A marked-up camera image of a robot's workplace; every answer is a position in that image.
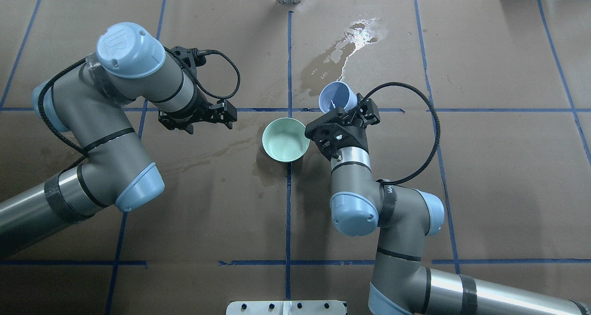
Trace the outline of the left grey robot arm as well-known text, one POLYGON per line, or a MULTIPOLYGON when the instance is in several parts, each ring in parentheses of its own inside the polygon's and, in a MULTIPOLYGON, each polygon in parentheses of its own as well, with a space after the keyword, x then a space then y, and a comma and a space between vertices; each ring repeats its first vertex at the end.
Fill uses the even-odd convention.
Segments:
POLYGON ((193 133, 198 122, 232 128, 230 95, 207 100, 196 76, 217 50, 166 48, 137 23, 116 23, 95 52, 38 86, 34 111, 48 129, 80 153, 71 166, 1 203, 1 258, 7 258, 104 208, 130 212, 165 188, 124 106, 139 97, 158 109, 168 130, 193 133))

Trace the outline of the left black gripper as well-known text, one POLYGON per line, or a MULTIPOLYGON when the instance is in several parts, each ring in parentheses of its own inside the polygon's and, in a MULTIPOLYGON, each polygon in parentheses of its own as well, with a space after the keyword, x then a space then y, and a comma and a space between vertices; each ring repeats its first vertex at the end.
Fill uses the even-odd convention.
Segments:
POLYGON ((229 130, 234 128, 234 122, 238 121, 238 111, 228 100, 222 99, 216 104, 210 103, 205 94, 196 84, 197 67, 205 64, 204 56, 194 56, 194 48, 176 46, 171 49, 173 61, 183 72, 181 85, 176 96, 183 94, 189 96, 189 101, 181 103, 176 111, 158 111, 158 121, 168 130, 184 130, 194 134, 193 124, 198 122, 224 124, 229 130))

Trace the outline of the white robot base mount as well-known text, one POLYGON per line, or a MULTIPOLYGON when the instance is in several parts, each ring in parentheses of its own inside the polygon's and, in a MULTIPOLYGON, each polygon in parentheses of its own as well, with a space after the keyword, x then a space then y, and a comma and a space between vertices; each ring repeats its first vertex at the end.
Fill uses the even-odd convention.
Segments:
POLYGON ((226 315, 347 315, 339 300, 282 300, 231 302, 226 315))

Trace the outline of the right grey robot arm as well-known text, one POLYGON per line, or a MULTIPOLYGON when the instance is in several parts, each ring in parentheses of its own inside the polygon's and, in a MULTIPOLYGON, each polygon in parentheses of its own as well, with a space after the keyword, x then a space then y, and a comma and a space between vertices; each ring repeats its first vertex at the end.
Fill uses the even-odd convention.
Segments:
POLYGON ((380 121, 372 100, 330 103, 306 126, 331 162, 331 218, 346 236, 379 230, 368 308, 374 315, 588 315, 582 302, 546 296, 422 265, 425 239, 445 208, 435 195, 372 178, 366 128, 380 121))

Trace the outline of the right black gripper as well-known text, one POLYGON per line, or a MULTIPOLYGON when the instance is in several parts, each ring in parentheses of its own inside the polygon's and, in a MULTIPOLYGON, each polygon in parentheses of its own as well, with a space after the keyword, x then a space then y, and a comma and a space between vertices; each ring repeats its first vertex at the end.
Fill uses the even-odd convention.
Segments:
POLYGON ((356 111, 335 108, 305 127, 305 136, 316 144, 329 161, 337 158, 337 151, 357 147, 369 151, 367 127, 380 123, 379 109, 369 98, 360 102, 356 111))

